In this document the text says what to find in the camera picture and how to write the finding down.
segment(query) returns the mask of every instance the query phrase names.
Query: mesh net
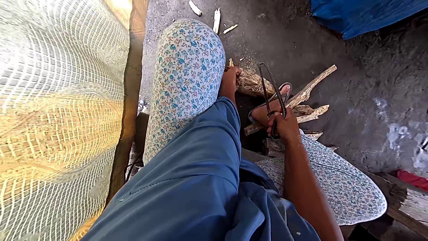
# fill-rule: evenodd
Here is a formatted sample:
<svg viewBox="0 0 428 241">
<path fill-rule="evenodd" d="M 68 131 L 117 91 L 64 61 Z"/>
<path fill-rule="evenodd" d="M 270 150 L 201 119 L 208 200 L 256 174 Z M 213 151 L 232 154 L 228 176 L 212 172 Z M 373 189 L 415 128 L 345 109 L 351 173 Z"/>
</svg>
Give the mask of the mesh net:
<svg viewBox="0 0 428 241">
<path fill-rule="evenodd" d="M 80 238 L 100 214 L 128 47 L 100 0 L 0 0 L 0 241 Z"/>
</svg>

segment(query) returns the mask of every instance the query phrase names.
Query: blue tarp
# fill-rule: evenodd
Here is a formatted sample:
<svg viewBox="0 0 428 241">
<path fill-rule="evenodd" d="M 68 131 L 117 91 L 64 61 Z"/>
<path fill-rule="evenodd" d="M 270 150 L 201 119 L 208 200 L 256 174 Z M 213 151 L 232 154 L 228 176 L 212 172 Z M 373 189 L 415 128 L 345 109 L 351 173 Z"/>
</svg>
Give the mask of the blue tarp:
<svg viewBox="0 0 428 241">
<path fill-rule="evenodd" d="M 426 7 L 428 0 L 311 0 L 313 16 L 343 39 L 378 30 Z"/>
</svg>

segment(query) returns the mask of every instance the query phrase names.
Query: red cloth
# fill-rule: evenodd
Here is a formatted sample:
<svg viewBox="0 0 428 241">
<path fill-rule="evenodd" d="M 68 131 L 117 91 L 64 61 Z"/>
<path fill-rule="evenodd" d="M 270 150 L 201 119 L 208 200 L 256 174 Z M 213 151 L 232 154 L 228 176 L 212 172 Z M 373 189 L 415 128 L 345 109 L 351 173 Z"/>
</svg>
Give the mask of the red cloth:
<svg viewBox="0 0 428 241">
<path fill-rule="evenodd" d="M 416 176 L 405 170 L 398 170 L 397 178 L 428 192 L 428 179 Z"/>
</svg>

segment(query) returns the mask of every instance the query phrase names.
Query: leg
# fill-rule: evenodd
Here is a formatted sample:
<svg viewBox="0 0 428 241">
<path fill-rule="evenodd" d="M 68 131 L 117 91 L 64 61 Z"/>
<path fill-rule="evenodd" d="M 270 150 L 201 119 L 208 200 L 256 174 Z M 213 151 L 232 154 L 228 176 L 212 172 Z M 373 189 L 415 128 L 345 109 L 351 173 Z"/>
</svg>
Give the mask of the leg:
<svg viewBox="0 0 428 241">
<path fill-rule="evenodd" d="M 364 173 L 321 143 L 302 134 L 302 143 L 327 201 L 339 225 L 352 225 L 376 219 L 386 211 L 386 200 Z M 282 192 L 284 158 L 257 163 Z"/>
<path fill-rule="evenodd" d="M 167 27 L 158 46 L 144 164 L 215 102 L 226 61 L 217 34 L 192 19 Z"/>
</svg>

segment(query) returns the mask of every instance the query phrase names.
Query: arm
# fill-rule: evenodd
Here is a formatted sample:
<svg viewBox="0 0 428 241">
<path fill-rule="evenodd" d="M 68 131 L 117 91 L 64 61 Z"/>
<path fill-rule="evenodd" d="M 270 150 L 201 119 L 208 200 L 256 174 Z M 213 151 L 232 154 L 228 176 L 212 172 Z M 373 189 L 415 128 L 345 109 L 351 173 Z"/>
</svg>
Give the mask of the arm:
<svg viewBox="0 0 428 241">
<path fill-rule="evenodd" d="M 284 198 L 290 200 L 298 213 L 316 230 L 322 241 L 342 241 L 343 236 L 333 211 L 318 186 L 310 161 L 301 142 L 297 119 L 291 108 L 285 118 L 274 116 L 281 141 L 285 145 Z"/>
</svg>

